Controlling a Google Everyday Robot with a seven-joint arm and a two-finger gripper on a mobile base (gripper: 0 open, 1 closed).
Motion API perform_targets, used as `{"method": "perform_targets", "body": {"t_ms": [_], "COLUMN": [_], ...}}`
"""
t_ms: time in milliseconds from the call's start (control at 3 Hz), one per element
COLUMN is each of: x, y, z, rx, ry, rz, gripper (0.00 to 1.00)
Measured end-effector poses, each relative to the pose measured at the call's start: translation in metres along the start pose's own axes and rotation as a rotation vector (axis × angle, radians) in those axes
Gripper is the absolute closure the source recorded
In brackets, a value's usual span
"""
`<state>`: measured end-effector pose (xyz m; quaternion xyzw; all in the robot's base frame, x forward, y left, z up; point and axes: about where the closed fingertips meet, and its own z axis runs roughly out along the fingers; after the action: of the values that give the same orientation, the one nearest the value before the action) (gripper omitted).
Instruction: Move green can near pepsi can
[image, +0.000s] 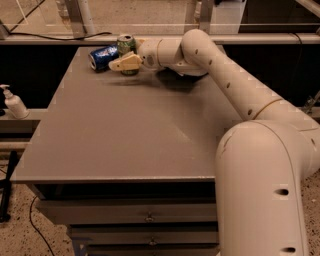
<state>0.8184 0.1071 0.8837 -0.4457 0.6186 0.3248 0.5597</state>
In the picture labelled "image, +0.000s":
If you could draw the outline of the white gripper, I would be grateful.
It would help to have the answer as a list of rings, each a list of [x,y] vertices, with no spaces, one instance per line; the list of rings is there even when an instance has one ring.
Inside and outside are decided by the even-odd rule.
[[[111,61],[108,66],[112,71],[136,70],[143,64],[151,70],[160,70],[158,46],[160,39],[136,39],[137,54],[133,51]]]

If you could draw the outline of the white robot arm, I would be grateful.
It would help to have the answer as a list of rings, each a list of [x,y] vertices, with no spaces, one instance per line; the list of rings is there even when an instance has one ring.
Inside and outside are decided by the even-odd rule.
[[[110,62],[209,75],[240,115],[220,140],[215,190],[220,256],[309,256],[301,182],[320,169],[320,125],[223,53],[199,29],[149,39]]]

